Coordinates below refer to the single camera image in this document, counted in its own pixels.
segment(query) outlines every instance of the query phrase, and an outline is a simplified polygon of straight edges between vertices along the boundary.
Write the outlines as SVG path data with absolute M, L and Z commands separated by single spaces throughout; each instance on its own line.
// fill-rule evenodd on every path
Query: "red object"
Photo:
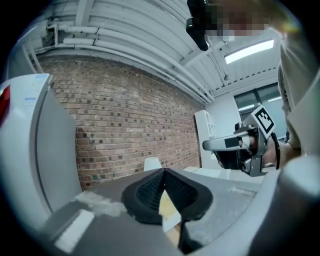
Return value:
M 10 85 L 4 89 L 3 93 L 0 95 L 0 121 L 2 120 L 6 108 L 10 102 Z

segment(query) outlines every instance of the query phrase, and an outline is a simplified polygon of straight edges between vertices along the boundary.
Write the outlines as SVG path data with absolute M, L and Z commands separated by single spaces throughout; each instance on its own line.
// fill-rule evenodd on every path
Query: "black cable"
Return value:
M 280 146 L 279 146 L 279 142 L 277 139 L 277 136 L 274 132 L 271 133 L 271 138 L 274 141 L 274 145 L 275 145 L 275 155 L 276 155 L 276 170 L 279 169 L 279 164 L 280 164 Z

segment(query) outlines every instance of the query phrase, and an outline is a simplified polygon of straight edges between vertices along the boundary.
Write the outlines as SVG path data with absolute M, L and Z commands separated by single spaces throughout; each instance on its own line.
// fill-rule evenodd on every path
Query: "white corrugated ceiling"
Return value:
M 188 18 L 187 0 L 54 0 L 33 23 L 38 29 L 32 44 L 36 52 L 51 55 L 92 51 L 116 55 L 205 104 L 223 93 L 257 82 L 261 86 L 276 77 L 280 42 L 275 32 L 237 37 L 226 44 L 213 37 L 211 47 L 203 52 L 186 33 Z M 79 27 L 100 28 L 104 33 L 79 32 Z M 268 39 L 275 39 L 274 48 L 226 64 L 225 55 Z

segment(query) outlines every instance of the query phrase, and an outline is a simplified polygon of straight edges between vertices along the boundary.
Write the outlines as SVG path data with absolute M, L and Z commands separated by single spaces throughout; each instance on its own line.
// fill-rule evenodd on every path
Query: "fluorescent light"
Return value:
M 275 42 L 275 40 L 269 40 L 266 42 L 261 42 L 261 43 L 249 46 L 249 47 L 242 49 L 242 50 L 238 50 L 234 53 L 231 53 L 231 54 L 225 56 L 224 57 L 225 61 L 227 64 L 229 64 L 231 62 L 237 61 L 237 60 L 239 60 L 243 57 L 249 56 L 251 54 L 255 54 L 255 53 L 267 50 L 267 49 L 271 49 L 272 47 L 274 47 L 274 42 Z
M 255 105 L 254 104 L 252 104 L 252 105 L 249 105 L 249 106 L 244 106 L 244 107 L 242 107 L 242 108 L 239 108 L 238 110 L 239 111 L 242 111 L 242 110 L 248 110 L 248 109 L 251 109 L 251 108 L 253 108 Z
M 276 97 L 276 98 L 269 99 L 268 102 L 273 102 L 273 101 L 277 101 L 280 99 L 281 99 L 281 97 Z

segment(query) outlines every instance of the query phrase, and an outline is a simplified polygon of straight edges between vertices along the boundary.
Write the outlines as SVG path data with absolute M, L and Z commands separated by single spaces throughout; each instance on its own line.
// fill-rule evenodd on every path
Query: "white appliance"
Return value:
M 210 137 L 214 138 L 216 136 L 214 119 L 206 110 L 198 111 L 194 115 L 199 138 L 201 167 L 205 169 L 221 170 L 216 156 L 211 154 L 210 151 L 204 150 L 202 146 L 204 141 L 209 140 Z
M 0 120 L 0 174 L 9 203 L 22 223 L 38 230 L 53 212 L 81 193 L 76 121 L 59 104 L 49 74 L 18 76 Z

